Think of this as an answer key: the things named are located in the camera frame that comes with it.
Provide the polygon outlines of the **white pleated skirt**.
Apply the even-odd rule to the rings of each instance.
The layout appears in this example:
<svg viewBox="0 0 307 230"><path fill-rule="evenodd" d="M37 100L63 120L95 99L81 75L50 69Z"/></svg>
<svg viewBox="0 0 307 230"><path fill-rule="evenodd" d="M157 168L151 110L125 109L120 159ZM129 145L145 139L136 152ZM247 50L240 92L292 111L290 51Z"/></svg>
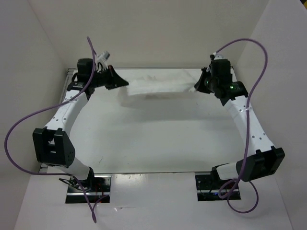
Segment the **white pleated skirt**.
<svg viewBox="0 0 307 230"><path fill-rule="evenodd" d="M117 100L121 106L132 107L140 101L151 99L176 99L193 97L197 79L187 70L174 73L144 75L129 80L129 85L121 87Z"/></svg>

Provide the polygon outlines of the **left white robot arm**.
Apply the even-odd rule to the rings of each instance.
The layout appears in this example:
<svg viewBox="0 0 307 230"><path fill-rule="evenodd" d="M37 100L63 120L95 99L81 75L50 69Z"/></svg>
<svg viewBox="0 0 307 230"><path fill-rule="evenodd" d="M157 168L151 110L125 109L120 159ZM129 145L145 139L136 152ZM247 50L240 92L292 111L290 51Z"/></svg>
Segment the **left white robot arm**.
<svg viewBox="0 0 307 230"><path fill-rule="evenodd" d="M97 183L94 171L77 159L70 132L77 116L96 88L105 87L112 90L128 85L129 83L115 72L113 66L102 61L94 63L91 58L79 59L77 71L67 87L62 105L43 128L33 131L37 161L69 174L70 186L79 185L86 192L93 190Z"/></svg>

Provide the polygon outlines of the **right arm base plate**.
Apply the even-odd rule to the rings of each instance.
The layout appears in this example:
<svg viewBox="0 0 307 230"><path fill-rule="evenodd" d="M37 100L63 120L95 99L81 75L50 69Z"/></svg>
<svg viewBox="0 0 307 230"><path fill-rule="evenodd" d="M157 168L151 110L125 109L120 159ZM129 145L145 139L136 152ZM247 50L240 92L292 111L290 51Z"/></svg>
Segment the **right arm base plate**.
<svg viewBox="0 0 307 230"><path fill-rule="evenodd" d="M195 174L195 183L196 183L196 190L197 190L197 198L198 201L222 201L224 199L221 199L218 196L218 192L220 187L228 182L229 180L226 181L221 181L221 180L215 180L213 179L213 176L210 175L209 172L205 173L196 173ZM234 185L234 182L228 184L224 189L221 191L221 195L227 194L229 190L232 188ZM237 187L232 195L230 196L230 200L240 200L240 191L239 188Z"/></svg>

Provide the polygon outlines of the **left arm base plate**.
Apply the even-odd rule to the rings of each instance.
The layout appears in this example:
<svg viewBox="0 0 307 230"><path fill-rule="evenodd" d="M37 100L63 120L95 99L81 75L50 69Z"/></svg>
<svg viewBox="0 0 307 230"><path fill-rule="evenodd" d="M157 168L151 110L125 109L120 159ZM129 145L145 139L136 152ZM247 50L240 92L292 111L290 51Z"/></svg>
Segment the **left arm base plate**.
<svg viewBox="0 0 307 230"><path fill-rule="evenodd" d="M82 204L86 203L86 199L80 186L73 179L59 179L68 185L66 194L66 204ZM111 174L96 174L95 185L91 188L85 187L86 194L91 204L109 203L111 190Z"/></svg>

